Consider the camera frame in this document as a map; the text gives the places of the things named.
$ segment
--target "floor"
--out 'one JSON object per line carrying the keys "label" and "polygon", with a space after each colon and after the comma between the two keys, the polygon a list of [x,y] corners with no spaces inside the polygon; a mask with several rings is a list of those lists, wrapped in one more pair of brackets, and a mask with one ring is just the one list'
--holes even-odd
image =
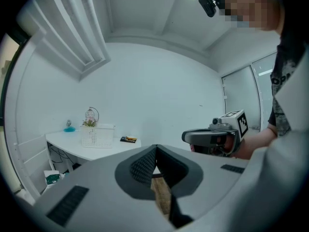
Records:
{"label": "floor", "polygon": [[170,212],[170,190],[162,177],[153,178],[151,181],[151,189],[155,192],[156,204],[168,219]]}

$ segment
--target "ceiling light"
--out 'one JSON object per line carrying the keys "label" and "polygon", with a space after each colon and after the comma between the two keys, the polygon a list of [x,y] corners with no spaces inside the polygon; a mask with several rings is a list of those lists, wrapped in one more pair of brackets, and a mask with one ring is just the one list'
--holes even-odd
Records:
{"label": "ceiling light", "polygon": [[270,73],[270,72],[272,72],[272,69],[271,69],[271,70],[268,70],[268,71],[265,71],[265,72],[262,72],[262,73],[259,73],[259,76],[265,75],[265,74]]}

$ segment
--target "ceiling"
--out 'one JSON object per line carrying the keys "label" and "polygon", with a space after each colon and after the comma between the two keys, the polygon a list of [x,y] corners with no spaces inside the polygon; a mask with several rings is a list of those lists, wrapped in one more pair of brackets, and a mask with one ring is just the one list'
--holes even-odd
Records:
{"label": "ceiling", "polygon": [[[54,51],[70,55],[81,74],[109,61],[105,42],[160,47],[216,70],[211,46],[230,32],[225,18],[209,18],[198,0],[29,0],[17,21],[30,35],[46,31]],[[68,53],[57,51],[53,39]]]}
{"label": "ceiling", "polygon": [[208,50],[230,25],[218,13],[208,17],[198,0],[105,0],[105,4],[110,27],[106,42],[162,47],[216,69]]}

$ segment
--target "small blue object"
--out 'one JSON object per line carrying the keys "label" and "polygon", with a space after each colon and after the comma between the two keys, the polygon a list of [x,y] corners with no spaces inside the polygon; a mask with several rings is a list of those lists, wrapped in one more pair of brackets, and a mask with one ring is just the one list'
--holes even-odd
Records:
{"label": "small blue object", "polygon": [[72,126],[69,126],[69,127],[65,128],[63,131],[64,132],[73,132],[73,131],[75,131],[75,128],[72,127]]}

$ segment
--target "black cable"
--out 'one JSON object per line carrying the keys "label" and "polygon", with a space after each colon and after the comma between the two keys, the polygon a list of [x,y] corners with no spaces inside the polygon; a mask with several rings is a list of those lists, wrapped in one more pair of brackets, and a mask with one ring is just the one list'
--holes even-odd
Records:
{"label": "black cable", "polygon": [[57,152],[57,151],[55,151],[54,149],[51,149],[51,150],[54,151],[57,155],[59,155],[60,158],[61,158],[61,153],[60,153],[60,152]]}
{"label": "black cable", "polygon": [[60,151],[59,151],[59,148],[57,148],[58,149],[58,152],[57,151],[55,151],[53,148],[49,148],[48,150],[49,150],[49,153],[51,153],[51,151],[50,150],[52,150],[52,151],[54,151],[55,153],[57,153],[59,156],[60,156],[60,162],[56,162],[56,161],[53,161],[52,160],[52,162],[54,162],[54,163],[62,163],[63,162],[63,160],[62,160],[62,158],[63,159],[69,159],[72,163],[73,163],[73,165],[75,164],[72,160],[71,160],[71,158],[67,155],[67,153],[65,152],[65,151],[63,151],[63,153],[67,156],[67,157],[62,157],[61,158],[61,155],[63,155],[62,153],[60,153]]}
{"label": "black cable", "polygon": [[69,159],[70,159],[70,161],[71,161],[71,162],[73,163],[73,165],[74,165],[75,163],[71,160],[71,158],[70,158],[70,157],[68,157],[67,153],[66,153],[66,152],[64,152],[64,151],[63,151],[63,153],[64,153],[64,154],[66,154],[67,158],[69,158]]}

